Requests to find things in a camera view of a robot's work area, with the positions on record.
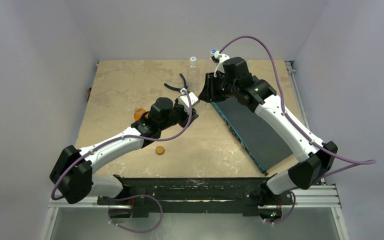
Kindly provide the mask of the orange bottle cap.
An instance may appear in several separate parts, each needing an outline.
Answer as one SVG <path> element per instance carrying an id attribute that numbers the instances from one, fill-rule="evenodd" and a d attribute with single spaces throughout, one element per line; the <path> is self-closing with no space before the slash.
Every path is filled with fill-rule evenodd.
<path id="1" fill-rule="evenodd" d="M 162 154 L 165 153 L 165 148 L 164 148 L 163 146 L 157 146 L 157 147 L 155 148 L 155 153 L 156 153 L 157 155 L 162 155 Z"/>

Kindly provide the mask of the clear plastic bottle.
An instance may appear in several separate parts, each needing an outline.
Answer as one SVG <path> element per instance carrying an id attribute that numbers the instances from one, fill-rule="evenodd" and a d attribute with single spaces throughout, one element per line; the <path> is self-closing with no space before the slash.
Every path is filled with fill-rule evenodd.
<path id="1" fill-rule="evenodd" d="M 219 58 L 220 58 L 219 51 L 216 50 L 215 54 L 211 54 L 211 51 L 210 51 L 210 59 L 212 60 L 213 63 L 218 64 L 220 62 Z"/>

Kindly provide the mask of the orange juice bottle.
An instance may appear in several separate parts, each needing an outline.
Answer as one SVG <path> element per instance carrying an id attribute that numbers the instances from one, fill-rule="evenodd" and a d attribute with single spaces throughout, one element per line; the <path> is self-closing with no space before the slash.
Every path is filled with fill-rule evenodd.
<path id="1" fill-rule="evenodd" d="M 143 114 L 145 114 L 146 112 L 147 111 L 144 108 L 136 107 L 134 109 L 134 113 L 133 113 L 134 120 L 138 121 L 143 116 Z"/>

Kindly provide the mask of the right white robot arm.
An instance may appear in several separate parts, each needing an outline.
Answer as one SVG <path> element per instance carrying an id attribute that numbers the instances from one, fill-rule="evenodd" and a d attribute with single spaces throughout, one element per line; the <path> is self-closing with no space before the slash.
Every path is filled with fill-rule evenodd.
<path id="1" fill-rule="evenodd" d="M 218 67 L 205 75 L 203 90 L 198 98 L 206 103 L 223 102 L 229 97 L 246 106 L 263 119 L 292 150 L 298 163 L 277 173 L 262 184 L 260 196 L 268 204 L 292 189 L 307 190 L 332 167 L 338 147 L 333 141 L 324 142 L 315 136 L 294 115 L 290 115 L 281 96 L 265 80 L 258 79 L 241 57 L 222 54 L 211 58 Z"/>

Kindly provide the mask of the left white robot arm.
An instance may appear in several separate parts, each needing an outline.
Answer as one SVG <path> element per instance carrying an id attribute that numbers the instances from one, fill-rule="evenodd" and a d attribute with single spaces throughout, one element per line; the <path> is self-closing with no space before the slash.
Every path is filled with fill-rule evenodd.
<path id="1" fill-rule="evenodd" d="M 119 177 L 95 173 L 129 152 L 164 141 L 162 131 L 172 126 L 179 125 L 186 130 L 198 117 L 195 110 L 198 103 L 199 99 L 192 92 L 175 101 L 160 97 L 149 111 L 121 133 L 87 147 L 65 147 L 49 176 L 54 184 L 51 198 L 76 204 L 87 196 L 105 196 L 118 205 L 126 203 L 129 191 Z"/>

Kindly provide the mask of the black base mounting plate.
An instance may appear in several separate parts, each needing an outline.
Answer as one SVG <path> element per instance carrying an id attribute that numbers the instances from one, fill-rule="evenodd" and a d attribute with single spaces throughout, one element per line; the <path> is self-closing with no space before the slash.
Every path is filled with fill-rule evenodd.
<path id="1" fill-rule="evenodd" d="M 293 203 L 291 191 L 263 191 L 266 177 L 139 178 L 120 177 L 117 197 L 99 196 L 98 205 L 116 218 L 146 218 L 150 213 L 241 214 L 269 221 L 282 217 L 282 206 Z"/>

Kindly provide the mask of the dark network switch box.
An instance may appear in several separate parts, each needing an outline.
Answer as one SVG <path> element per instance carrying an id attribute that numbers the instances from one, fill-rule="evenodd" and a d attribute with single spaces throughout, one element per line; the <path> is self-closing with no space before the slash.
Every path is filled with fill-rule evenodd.
<path id="1" fill-rule="evenodd" d="M 239 104 L 235 98 L 211 105 L 265 176 L 270 168 L 292 154 L 288 145 L 267 122 Z"/>

